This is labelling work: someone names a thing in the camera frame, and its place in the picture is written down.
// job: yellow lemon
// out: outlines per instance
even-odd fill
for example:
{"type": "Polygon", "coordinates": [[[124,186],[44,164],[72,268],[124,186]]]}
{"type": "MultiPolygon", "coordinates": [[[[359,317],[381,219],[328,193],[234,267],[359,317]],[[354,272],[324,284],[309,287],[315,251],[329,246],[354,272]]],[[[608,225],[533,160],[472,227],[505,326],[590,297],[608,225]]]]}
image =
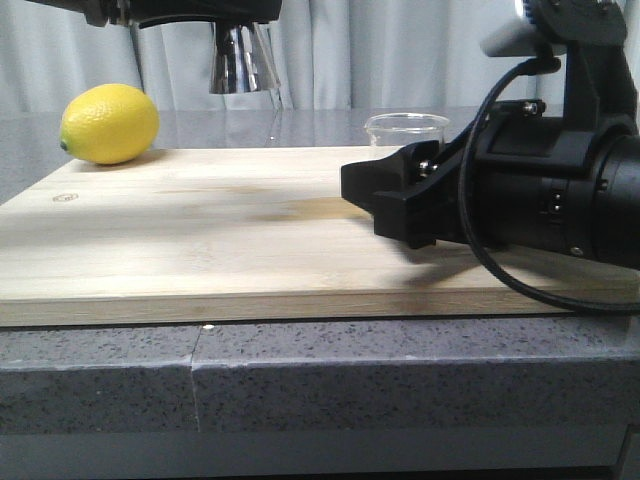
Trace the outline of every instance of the yellow lemon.
{"type": "Polygon", "coordinates": [[[159,128],[158,110],[142,90],[109,83],[69,103],[60,123],[60,146],[90,162],[126,162],[149,148],[159,128]]]}

